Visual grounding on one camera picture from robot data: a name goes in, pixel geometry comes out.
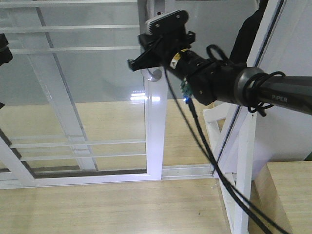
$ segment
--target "cable loop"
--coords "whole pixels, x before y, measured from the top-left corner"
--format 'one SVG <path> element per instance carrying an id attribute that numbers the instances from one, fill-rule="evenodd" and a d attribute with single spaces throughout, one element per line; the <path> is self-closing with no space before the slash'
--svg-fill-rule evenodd
<path id="1" fill-rule="evenodd" d="M 266 113 L 264 110 L 269 109 L 273 107 L 273 105 L 269 104 L 264 106 L 264 102 L 258 102 L 257 101 L 257 94 L 258 89 L 261 87 L 261 85 L 266 82 L 271 77 L 274 77 L 276 75 L 280 75 L 282 78 L 286 75 L 283 72 L 273 72 L 271 74 L 267 73 L 258 73 L 254 76 L 252 76 L 245 84 L 243 88 L 243 97 L 245 101 L 248 104 L 248 111 L 250 113 L 259 112 L 263 117 L 266 116 Z"/>

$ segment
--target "white post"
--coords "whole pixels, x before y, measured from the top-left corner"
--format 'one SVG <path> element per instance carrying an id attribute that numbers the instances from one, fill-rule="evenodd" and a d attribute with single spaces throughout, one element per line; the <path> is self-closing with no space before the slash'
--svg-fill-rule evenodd
<path id="1" fill-rule="evenodd" d="M 248 114 L 239 131 L 236 188 L 247 198 L 250 198 L 253 173 L 254 138 L 256 126 L 255 114 Z M 233 234 L 248 233 L 248 216 L 236 204 L 234 212 Z"/>

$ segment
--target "white frame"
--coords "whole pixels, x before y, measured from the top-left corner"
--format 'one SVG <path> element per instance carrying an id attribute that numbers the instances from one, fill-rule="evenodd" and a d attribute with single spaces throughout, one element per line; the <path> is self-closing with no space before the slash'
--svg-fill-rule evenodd
<path id="1" fill-rule="evenodd" d="M 73 5 L 104 3 L 104 2 L 136 2 L 136 1 L 133 0 L 126 1 L 64 0 L 64 1 L 27 1 L 27 2 L 13 1 L 13 2 L 0 2 L 0 8 L 37 7 L 41 6 L 40 4 L 43 4 L 44 6 L 47 5 L 57 6 L 58 4 L 60 4 L 61 6 L 67 5 L 73 6 Z M 172 1 L 166 2 L 165 9 L 167 11 L 173 9 Z M 33 66 L 36 66 L 37 63 L 40 63 L 40 61 L 36 60 L 35 62 L 33 62 Z M 18 179 L 24 187 L 160 180 L 162 172 L 162 158 L 163 158 L 168 90 L 164 78 L 158 82 L 145 81 L 145 87 L 147 96 L 145 102 L 147 173 L 128 174 L 128 175 L 95 175 L 95 176 L 58 177 L 58 178 L 34 178 L 34 176 L 24 167 L 23 163 L 16 157 L 16 155 L 12 152 L 10 147 L 3 141 L 3 139 L 0 139 L 0 160 L 7 166 L 7 168 L 11 171 L 12 175 L 16 179 Z M 153 101 L 152 97 L 159 97 L 160 99 L 157 101 Z M 88 145 L 89 143 L 81 138 L 75 139 L 75 141 L 82 142 L 82 145 Z"/>
<path id="2" fill-rule="evenodd" d="M 277 9 L 282 0 L 271 0 L 268 2 L 267 9 L 264 13 L 263 20 L 258 29 L 254 40 L 250 55 L 247 60 L 248 66 L 256 66 L 257 59 L 260 58 L 260 50 L 264 47 L 265 38 L 270 35 L 269 28 L 273 23 L 273 19 L 277 13 Z M 246 197 L 250 197 L 253 155 L 254 155 L 254 139 L 256 113 L 249 114 L 246 107 L 229 108 L 225 115 L 223 108 L 206 110 L 204 117 L 208 131 L 212 131 L 212 135 L 208 134 L 210 142 L 213 143 L 213 153 L 215 156 L 220 155 L 219 166 L 226 178 L 234 183 L 234 175 L 236 173 L 236 187 Z M 221 132 L 218 132 L 216 121 L 220 117 L 226 117 L 224 126 Z M 227 217 L 230 224 L 232 234 L 247 234 L 248 233 L 248 216 L 234 202 L 225 187 L 221 184 L 221 191 L 225 203 Z"/>

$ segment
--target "white metal bar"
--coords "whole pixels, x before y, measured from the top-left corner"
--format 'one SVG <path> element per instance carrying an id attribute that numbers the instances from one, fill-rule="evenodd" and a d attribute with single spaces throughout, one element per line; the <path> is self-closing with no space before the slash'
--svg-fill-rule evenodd
<path id="1" fill-rule="evenodd" d="M 105 154 L 105 155 L 92 155 L 92 154 L 81 154 L 81 155 L 55 155 L 55 156 L 30 156 L 21 157 L 21 161 L 38 161 L 38 160 L 55 160 L 55 159 L 72 159 L 72 158 L 86 158 L 86 157 L 124 157 L 124 156 L 137 156 L 146 155 L 145 152 L 132 152 L 132 153 L 119 153 L 119 154 Z"/>
<path id="2" fill-rule="evenodd" d="M 153 6 L 162 12 L 174 10 L 174 0 L 153 1 Z M 146 5 L 138 5 L 140 10 L 146 12 Z M 164 75 L 158 82 L 150 82 L 144 79 L 145 93 L 147 97 L 145 105 L 145 133 L 146 133 L 146 169 L 147 174 L 153 179 L 160 180 L 164 153 L 165 124 L 167 112 L 168 85 Z M 159 101 L 153 101 L 153 97 L 159 97 Z"/>
<path id="3" fill-rule="evenodd" d="M 235 114 L 237 112 L 237 107 L 235 105 L 233 105 L 230 109 L 229 109 L 229 113 L 228 113 L 228 117 L 226 117 L 222 131 L 221 131 L 221 135 L 220 135 L 220 139 L 218 141 L 218 144 L 215 148 L 214 151 L 214 156 L 215 157 L 219 157 L 219 167 L 221 168 L 222 172 L 229 172 L 226 171 L 225 169 L 225 165 L 228 165 L 228 160 L 235 161 L 237 160 L 237 158 L 230 158 L 228 157 L 234 143 L 235 143 L 235 139 L 238 136 L 239 130 L 241 125 L 243 124 L 245 117 L 248 113 L 248 109 L 247 107 L 240 107 L 239 112 L 237 114 L 237 118 L 235 119 Z"/>
<path id="4" fill-rule="evenodd" d="M 10 140 L 62 139 L 65 135 L 10 136 Z"/>
<path id="5" fill-rule="evenodd" d="M 231 106 L 232 104 L 224 102 L 212 109 L 203 110 L 205 121 L 213 122 L 224 119 L 227 116 Z"/>
<path id="6" fill-rule="evenodd" d="M 63 7 L 85 6 L 96 3 L 136 3 L 137 0 L 48 0 L 48 1 L 2 1 L 0 8 L 27 8 L 27 7 Z"/>
<path id="7" fill-rule="evenodd" d="M 233 184 L 235 185 L 233 174 L 232 173 L 225 173 L 224 176 Z M 234 211 L 235 211 L 235 201 L 229 194 L 229 192 L 224 187 L 223 183 L 220 181 L 220 188 L 223 196 L 224 206 L 227 213 L 227 217 L 229 220 L 230 230 L 233 233 L 233 226 L 234 226 Z"/>
<path id="8" fill-rule="evenodd" d="M 12 172 L 1 172 L 0 180 L 17 180 Z"/>
<path id="9" fill-rule="evenodd" d="M 153 180 L 154 176 L 150 174 L 128 174 L 128 175 L 94 175 L 94 176 L 77 176 L 63 178 L 43 178 L 34 181 L 34 187 L 37 186 L 57 186 L 57 185 L 74 185 L 74 184 L 97 184 L 112 182 L 128 181 L 145 181 Z"/>
<path id="10" fill-rule="evenodd" d="M 125 140 L 94 140 L 81 142 L 53 142 L 53 143 L 29 143 L 29 144 L 11 144 L 11 149 L 19 148 L 44 148 L 44 147 L 65 147 L 65 146 L 81 146 L 81 145 L 114 145 L 114 144 L 130 144 L 145 143 L 144 139 L 125 139 Z"/>
<path id="11" fill-rule="evenodd" d="M 31 22 L 32 26 L 42 26 L 35 8 L 27 11 L 12 9 L 9 11 L 8 17 L 12 25 L 16 27 L 29 26 L 29 22 Z M 23 34 L 23 36 L 18 35 L 18 37 L 24 48 L 49 48 L 52 43 L 44 34 Z M 28 59 L 65 135 L 68 136 L 68 140 L 72 141 L 73 138 L 75 138 L 74 141 L 87 140 L 81 121 L 79 121 L 75 103 L 70 96 L 69 88 L 66 86 L 66 80 L 57 56 L 55 54 L 29 55 Z M 87 145 L 71 147 L 74 153 L 77 147 L 91 153 L 91 149 Z M 77 163 L 82 170 L 94 171 L 97 169 L 92 158 L 77 159 Z"/>
<path id="12" fill-rule="evenodd" d="M 250 198 L 257 113 L 248 114 L 239 131 L 236 188 Z M 235 204 L 233 234 L 248 233 L 248 215 Z"/>
<path id="13" fill-rule="evenodd" d="M 255 66 L 255 62 L 257 61 L 258 57 L 260 56 L 261 48 L 264 46 L 265 39 L 269 33 L 269 28 L 273 22 L 273 19 L 276 15 L 278 6 L 281 0 L 270 0 L 262 17 L 260 26 L 258 28 L 256 37 L 253 41 L 253 46 L 250 50 L 247 65 L 248 66 Z"/>
<path id="14" fill-rule="evenodd" d="M 206 129 L 208 133 L 208 139 L 211 146 L 211 150 L 214 153 L 215 148 L 218 144 L 219 138 L 220 138 L 220 129 L 217 121 L 212 122 L 205 122 L 206 123 Z"/>
<path id="15" fill-rule="evenodd" d="M 139 28 L 139 25 L 78 25 L 78 26 L 43 26 L 43 27 L 5 27 L 0 28 L 2 33 L 53 33 L 53 32 L 79 32 L 89 29 L 115 29 Z"/>
<path id="16" fill-rule="evenodd" d="M 162 180 L 212 178 L 211 164 L 164 166 Z"/>
<path id="17" fill-rule="evenodd" d="M 60 47 L 42 49 L 10 49 L 13 55 L 54 54 L 59 52 L 86 53 L 106 50 L 138 50 L 140 46 L 97 46 L 97 47 Z"/>
<path id="18" fill-rule="evenodd" d="M 16 157 L 12 150 L 0 137 L 0 161 L 13 173 L 13 175 L 24 185 L 30 186 L 35 180 L 22 162 Z"/>

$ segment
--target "glass pane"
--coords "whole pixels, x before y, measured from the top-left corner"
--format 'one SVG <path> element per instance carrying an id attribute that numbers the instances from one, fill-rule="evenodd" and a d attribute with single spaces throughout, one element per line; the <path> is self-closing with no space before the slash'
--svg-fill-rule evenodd
<path id="1" fill-rule="evenodd" d="M 41 143 L 64 141 L 59 121 L 27 56 L 15 55 L 10 63 L 1 66 L 0 79 L 0 101 L 5 104 L 0 110 L 0 127 L 12 143 L 23 139 Z"/>
<path id="2" fill-rule="evenodd" d="M 80 170 L 75 159 L 26 161 L 35 172 Z"/>
<path id="3" fill-rule="evenodd" d="M 95 155 L 114 155 L 119 153 L 144 153 L 145 143 L 116 144 L 116 145 L 92 145 L 92 152 Z"/>
<path id="4" fill-rule="evenodd" d="M 78 112 L 76 116 L 72 111 L 71 113 L 74 113 L 72 118 L 78 117 L 79 121 L 81 120 L 82 126 L 80 122 L 77 126 L 79 131 L 85 134 L 85 140 L 144 140 L 143 77 L 140 72 L 131 72 L 127 65 L 127 59 L 136 58 L 140 54 L 137 43 L 139 34 L 137 3 L 43 7 L 37 10 L 29 8 L 25 16 L 23 11 L 18 10 L 18 13 L 11 12 L 14 27 L 69 26 L 65 31 L 64 28 L 61 31 L 54 28 L 52 32 L 47 33 L 8 34 L 7 37 L 11 49 L 31 49 L 34 46 L 44 50 L 48 45 L 55 48 L 76 48 L 74 53 L 60 51 L 53 54 L 58 70 L 51 69 L 49 66 L 51 63 L 44 63 L 51 61 L 44 58 L 52 56 L 49 54 L 40 57 L 44 60 L 42 64 L 38 59 L 39 55 L 35 55 L 37 59 L 32 60 L 32 66 L 40 64 L 40 69 L 46 68 L 51 72 L 51 77 L 54 77 L 54 74 L 59 78 L 59 75 L 56 75 L 59 72 L 69 99 L 75 103 L 73 110 Z M 76 30 L 72 27 L 84 25 L 107 25 L 111 28 L 90 27 Z M 12 27 L 13 24 L 9 21 L 5 26 Z M 29 43 L 32 39 L 39 43 L 36 45 Z M 112 48 L 86 53 L 83 51 L 85 47 Z M 99 170 L 131 169 L 131 166 L 146 168 L 146 156 L 135 155 L 136 152 L 140 154 L 146 152 L 145 143 L 96 145 L 90 146 L 89 149 L 86 147 L 82 149 L 80 146 L 39 148 L 41 143 L 68 142 L 71 139 L 83 141 L 84 137 L 80 133 L 68 133 L 68 128 L 75 132 L 74 124 L 68 127 L 69 124 L 63 122 L 64 115 L 69 115 L 67 115 L 69 105 L 62 108 L 62 101 L 57 103 L 54 100 L 55 95 L 49 96 L 53 106 L 49 105 L 46 97 L 49 93 L 45 94 L 41 87 L 46 84 L 38 82 L 32 66 L 27 55 L 14 55 L 9 64 L 1 67 L 0 74 L 0 102 L 6 104 L 0 110 L 0 128 L 12 144 L 37 144 L 34 146 L 37 148 L 17 146 L 18 152 L 22 155 L 21 160 L 26 161 L 35 172 L 70 171 L 70 168 L 79 170 L 77 160 L 68 159 L 68 156 L 73 156 L 77 149 L 84 150 L 85 154 L 88 154 L 89 150 L 91 154 L 105 155 L 130 152 L 134 156 L 121 156 L 116 160 L 97 157 L 97 167 Z M 55 89 L 64 88 L 59 87 L 62 84 L 57 82 L 51 84 L 57 84 L 53 86 Z"/>
<path id="5" fill-rule="evenodd" d="M 146 169 L 146 156 L 100 157 L 97 167 L 100 171 Z"/>
<path id="6" fill-rule="evenodd" d="M 138 24 L 137 3 L 43 7 L 47 26 Z"/>
<path id="7" fill-rule="evenodd" d="M 0 161 L 0 170 L 1 169 L 7 169 L 6 166 Z"/>

